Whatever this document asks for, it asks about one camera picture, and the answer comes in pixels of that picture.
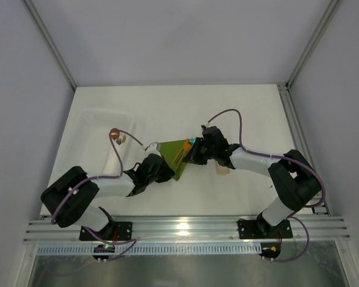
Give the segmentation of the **orange plastic knife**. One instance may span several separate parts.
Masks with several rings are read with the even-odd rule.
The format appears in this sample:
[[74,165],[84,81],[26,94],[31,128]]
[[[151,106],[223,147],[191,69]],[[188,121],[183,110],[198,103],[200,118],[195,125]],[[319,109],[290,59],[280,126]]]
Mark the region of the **orange plastic knife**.
[[188,151],[188,143],[184,143],[178,154],[174,157],[172,163],[178,164],[183,158],[184,154]]

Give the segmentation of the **iridescent metal fork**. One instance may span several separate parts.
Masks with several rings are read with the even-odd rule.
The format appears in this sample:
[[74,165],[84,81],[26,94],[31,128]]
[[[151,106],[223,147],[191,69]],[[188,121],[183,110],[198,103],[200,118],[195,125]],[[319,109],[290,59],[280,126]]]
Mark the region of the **iridescent metal fork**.
[[188,142],[188,143],[190,143],[190,144],[192,145],[192,147],[193,147],[195,141],[196,141],[196,138],[190,138],[190,139],[187,139],[187,140],[185,141],[185,143]]

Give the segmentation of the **green paper napkin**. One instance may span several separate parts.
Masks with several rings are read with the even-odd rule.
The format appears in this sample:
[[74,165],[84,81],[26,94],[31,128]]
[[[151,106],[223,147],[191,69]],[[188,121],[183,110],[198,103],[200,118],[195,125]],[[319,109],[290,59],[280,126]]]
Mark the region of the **green paper napkin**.
[[168,166],[175,172],[173,179],[178,181],[187,165],[184,158],[190,152],[193,139],[179,141],[161,142],[160,153]]

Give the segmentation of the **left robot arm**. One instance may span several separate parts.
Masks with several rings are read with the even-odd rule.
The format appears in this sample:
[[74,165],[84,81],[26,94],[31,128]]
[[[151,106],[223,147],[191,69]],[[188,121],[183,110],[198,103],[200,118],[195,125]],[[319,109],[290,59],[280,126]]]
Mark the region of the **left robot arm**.
[[70,168],[41,194],[41,201],[51,213],[52,224],[66,228],[78,224],[103,239],[115,230],[116,223],[102,207],[92,206],[101,197],[133,197],[152,183],[169,181],[175,172],[164,157],[148,155],[142,163],[121,175],[88,177],[80,166]]

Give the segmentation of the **orange plastic spoon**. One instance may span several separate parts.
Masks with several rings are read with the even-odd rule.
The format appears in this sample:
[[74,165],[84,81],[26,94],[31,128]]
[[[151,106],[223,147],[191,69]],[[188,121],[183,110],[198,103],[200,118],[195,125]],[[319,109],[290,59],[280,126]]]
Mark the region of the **orange plastic spoon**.
[[181,164],[181,162],[182,162],[182,160],[183,160],[185,154],[186,154],[187,152],[189,152],[189,151],[191,150],[191,148],[192,148],[192,145],[191,145],[190,143],[188,143],[188,142],[186,142],[186,143],[182,146],[180,152],[178,153],[178,155],[177,155],[177,157],[176,157],[176,159],[175,159],[175,161],[174,161],[174,163],[176,164],[176,167],[178,167],[178,166]]

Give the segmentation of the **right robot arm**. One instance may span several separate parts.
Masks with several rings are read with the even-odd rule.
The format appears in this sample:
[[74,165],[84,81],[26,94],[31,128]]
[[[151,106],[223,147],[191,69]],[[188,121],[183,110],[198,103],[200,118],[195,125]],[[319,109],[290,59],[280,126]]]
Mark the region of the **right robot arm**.
[[184,157],[185,162],[206,165],[209,160],[221,167],[247,170],[269,177],[276,199],[255,220],[238,221],[242,239],[274,239],[287,230],[288,218],[305,207],[323,185],[302,154],[292,149],[283,155],[266,155],[249,151],[238,143],[228,143],[220,129],[206,127],[202,137]]

